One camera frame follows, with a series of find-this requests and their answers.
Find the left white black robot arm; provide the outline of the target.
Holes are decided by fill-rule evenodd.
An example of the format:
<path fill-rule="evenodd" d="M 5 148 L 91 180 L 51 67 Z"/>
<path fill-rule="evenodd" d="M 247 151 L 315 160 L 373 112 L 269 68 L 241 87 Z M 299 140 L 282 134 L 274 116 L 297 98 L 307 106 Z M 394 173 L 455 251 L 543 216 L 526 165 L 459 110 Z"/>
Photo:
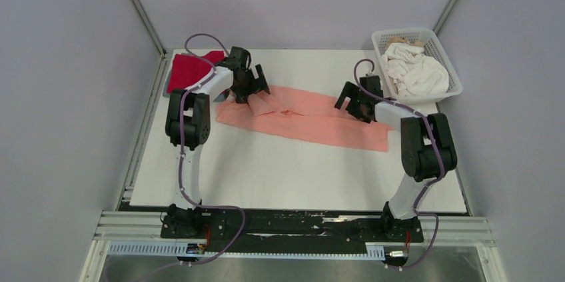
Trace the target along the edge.
<path fill-rule="evenodd" d="M 269 91 L 262 67 L 252 67 L 251 62 L 251 53 L 241 47 L 202 57 L 190 53 L 173 57 L 165 134 L 179 150 L 178 185 L 163 218 L 162 237 L 196 238 L 203 232 L 200 168 L 203 147 L 211 134 L 211 103 L 227 93 L 237 103 L 246 103 L 251 95 Z"/>

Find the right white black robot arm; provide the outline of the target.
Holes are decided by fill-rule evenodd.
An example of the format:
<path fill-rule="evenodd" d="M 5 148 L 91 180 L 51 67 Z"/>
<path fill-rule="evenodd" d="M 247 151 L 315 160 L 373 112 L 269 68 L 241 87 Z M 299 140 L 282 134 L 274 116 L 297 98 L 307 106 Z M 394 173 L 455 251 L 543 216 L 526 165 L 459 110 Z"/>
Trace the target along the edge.
<path fill-rule="evenodd" d="M 393 241 L 413 232 L 428 190 L 458 162 L 446 115 L 424 114 L 384 98 L 378 76 L 362 77 L 358 84 L 346 82 L 334 106 L 359 121 L 379 122 L 400 133 L 404 176 L 396 193 L 385 203 L 377 229 Z"/>

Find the salmon pink t shirt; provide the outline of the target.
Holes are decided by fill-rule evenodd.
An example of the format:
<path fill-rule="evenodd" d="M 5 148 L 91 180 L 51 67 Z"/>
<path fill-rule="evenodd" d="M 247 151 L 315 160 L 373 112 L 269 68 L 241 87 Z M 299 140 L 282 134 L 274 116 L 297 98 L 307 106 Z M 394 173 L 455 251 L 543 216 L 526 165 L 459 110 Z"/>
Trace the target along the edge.
<path fill-rule="evenodd" d="M 390 127 L 355 119 L 336 109 L 336 98 L 320 93 L 274 86 L 248 98 L 227 99 L 215 109 L 216 122 L 309 143 L 349 149 L 388 151 Z"/>

